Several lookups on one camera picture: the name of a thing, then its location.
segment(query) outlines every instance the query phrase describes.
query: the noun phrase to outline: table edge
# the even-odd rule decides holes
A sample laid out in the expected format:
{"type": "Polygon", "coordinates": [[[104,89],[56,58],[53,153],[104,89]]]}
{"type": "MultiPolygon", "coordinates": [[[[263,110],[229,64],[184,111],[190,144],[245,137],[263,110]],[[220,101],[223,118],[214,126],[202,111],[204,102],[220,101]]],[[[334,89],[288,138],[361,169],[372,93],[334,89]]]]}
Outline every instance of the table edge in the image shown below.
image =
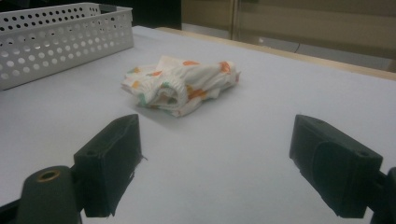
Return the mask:
{"type": "Polygon", "coordinates": [[[203,39],[203,40],[208,40],[216,43],[221,43],[229,46],[235,46],[235,47],[240,47],[244,49],[253,49],[265,53],[270,53],[274,54],[277,56],[285,57],[285,58],[290,58],[298,61],[303,61],[303,62],[308,62],[308,63],[316,63],[332,68],[337,68],[340,70],[352,72],[352,73],[358,73],[366,76],[371,76],[371,77],[380,77],[384,79],[389,79],[389,80],[394,80],[396,81],[396,73],[388,72],[388,71],[382,71],[374,68],[368,68],[368,67],[363,67],[363,66],[358,66],[354,64],[349,64],[349,63],[339,63],[336,61],[331,61],[331,60],[326,60],[326,59],[320,59],[312,56],[307,56],[303,54],[298,54],[298,53],[293,53],[293,52],[288,52],[280,49],[271,49],[268,47],[263,47],[263,46],[256,46],[252,44],[247,44],[247,43],[242,43],[242,42],[237,42],[234,40],[229,40],[229,39],[223,39],[219,37],[214,37],[214,36],[209,36],[209,35],[200,35],[192,32],[187,32],[187,31],[180,31],[172,28],[167,28],[167,27],[158,27],[156,30],[160,30],[163,32],[175,34],[175,35],[184,35],[188,37],[193,37],[193,38],[198,38],[198,39],[203,39]]]}

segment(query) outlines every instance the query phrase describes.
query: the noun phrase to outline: crumpled cloth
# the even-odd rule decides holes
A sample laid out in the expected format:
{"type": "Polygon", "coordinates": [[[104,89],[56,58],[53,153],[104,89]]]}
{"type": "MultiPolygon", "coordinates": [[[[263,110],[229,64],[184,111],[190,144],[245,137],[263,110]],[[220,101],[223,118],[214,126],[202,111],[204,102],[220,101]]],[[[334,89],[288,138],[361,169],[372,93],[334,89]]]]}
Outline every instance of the crumpled cloth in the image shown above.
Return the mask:
{"type": "Polygon", "coordinates": [[[218,98],[221,91],[239,81],[239,74],[232,62],[200,64],[162,56],[158,64],[137,66],[128,72],[122,85],[138,105],[181,117],[202,101],[218,98]]]}

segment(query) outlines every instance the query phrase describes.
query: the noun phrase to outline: table surface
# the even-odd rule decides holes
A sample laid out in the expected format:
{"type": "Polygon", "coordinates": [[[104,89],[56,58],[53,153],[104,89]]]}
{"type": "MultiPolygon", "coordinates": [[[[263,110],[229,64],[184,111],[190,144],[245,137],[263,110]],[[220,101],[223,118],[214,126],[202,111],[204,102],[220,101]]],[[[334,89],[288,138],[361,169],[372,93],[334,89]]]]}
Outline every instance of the table surface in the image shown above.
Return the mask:
{"type": "Polygon", "coordinates": [[[323,119],[396,159],[396,82],[260,50],[134,27],[135,47],[0,92],[0,204],[24,179],[73,155],[111,120],[137,113],[147,161],[115,217],[84,223],[369,223],[327,207],[289,159],[296,114],[323,119]],[[124,74],[162,55],[233,61],[240,83],[174,118],[134,105],[124,74]]]}

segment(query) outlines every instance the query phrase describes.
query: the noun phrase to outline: white perforated basket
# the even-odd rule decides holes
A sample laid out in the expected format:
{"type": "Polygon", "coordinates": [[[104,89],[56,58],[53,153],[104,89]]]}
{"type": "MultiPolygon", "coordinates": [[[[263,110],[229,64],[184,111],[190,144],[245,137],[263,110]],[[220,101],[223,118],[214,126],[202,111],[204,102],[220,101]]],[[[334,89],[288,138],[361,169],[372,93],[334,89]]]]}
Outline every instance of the white perforated basket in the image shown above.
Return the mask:
{"type": "Polygon", "coordinates": [[[128,7],[80,3],[0,13],[0,90],[133,46],[128,7]]]}

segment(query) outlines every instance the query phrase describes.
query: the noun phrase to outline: bolt hole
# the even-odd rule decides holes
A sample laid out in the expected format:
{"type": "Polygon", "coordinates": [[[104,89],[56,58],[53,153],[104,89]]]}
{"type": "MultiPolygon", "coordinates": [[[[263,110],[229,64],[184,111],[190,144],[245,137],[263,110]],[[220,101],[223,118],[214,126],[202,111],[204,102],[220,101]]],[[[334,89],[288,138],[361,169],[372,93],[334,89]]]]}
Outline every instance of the bolt hole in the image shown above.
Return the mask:
{"type": "Polygon", "coordinates": [[[57,178],[61,172],[59,170],[51,170],[44,172],[43,174],[39,175],[37,178],[37,182],[48,182],[51,181],[55,178],[57,178]]]}

